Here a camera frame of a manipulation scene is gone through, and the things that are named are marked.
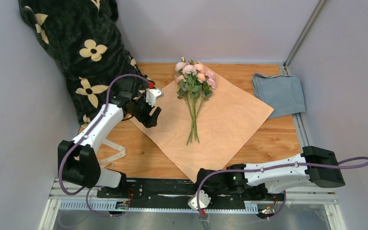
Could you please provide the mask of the pink fake flower bunch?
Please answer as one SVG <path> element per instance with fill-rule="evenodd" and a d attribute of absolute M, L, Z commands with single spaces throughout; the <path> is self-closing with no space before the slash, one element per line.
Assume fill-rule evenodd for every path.
<path fill-rule="evenodd" d="M 177 97 L 183 99 L 189 109 L 191 128 L 187 144 L 200 142 L 197 131 L 197 118 L 206 101 L 217 87 L 215 73 L 199 61 L 180 58 L 175 65 L 175 82 L 178 84 Z"/>

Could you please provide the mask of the peach green wrapping paper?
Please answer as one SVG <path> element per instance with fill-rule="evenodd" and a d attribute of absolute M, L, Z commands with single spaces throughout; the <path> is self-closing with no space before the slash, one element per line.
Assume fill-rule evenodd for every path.
<path fill-rule="evenodd" d="M 130 177 L 196 179 L 201 168 L 219 170 L 237 163 L 272 160 L 267 144 L 259 139 L 272 108 L 253 95 L 255 73 L 278 73 L 274 64 L 207 64 L 215 73 L 217 88 L 197 119 L 200 140 L 187 143 L 191 119 L 184 100 L 177 97 L 173 63 L 139 63 L 142 73 L 162 86 L 164 96 L 156 127 L 138 124 L 142 140 L 129 150 Z"/>

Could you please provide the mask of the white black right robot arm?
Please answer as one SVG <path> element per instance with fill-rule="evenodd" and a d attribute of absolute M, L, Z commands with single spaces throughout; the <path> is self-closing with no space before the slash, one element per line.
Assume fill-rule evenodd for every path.
<path fill-rule="evenodd" d="M 207 207 L 217 195 L 249 192 L 261 200 L 293 187 L 315 184 L 320 188 L 338 188 L 345 185 L 339 169 L 330 169 L 338 162 L 333 151 L 314 146 L 303 147 L 295 156 L 266 163 L 235 164 L 222 171 L 201 168 L 196 186 L 200 193 L 193 195 L 188 204 Z"/>

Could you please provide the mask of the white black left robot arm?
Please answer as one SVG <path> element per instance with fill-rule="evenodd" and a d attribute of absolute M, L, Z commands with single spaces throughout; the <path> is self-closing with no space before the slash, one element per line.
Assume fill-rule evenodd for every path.
<path fill-rule="evenodd" d="M 132 115 L 146 128 L 155 127 L 161 112 L 156 102 L 163 91 L 136 74 L 116 77 L 106 90 L 105 104 L 88 126 L 71 141 L 62 141 L 57 150 L 61 190 L 71 196 L 84 188 L 107 187 L 116 198 L 127 194 L 126 175 L 102 168 L 97 151 L 110 131 L 125 115 Z"/>

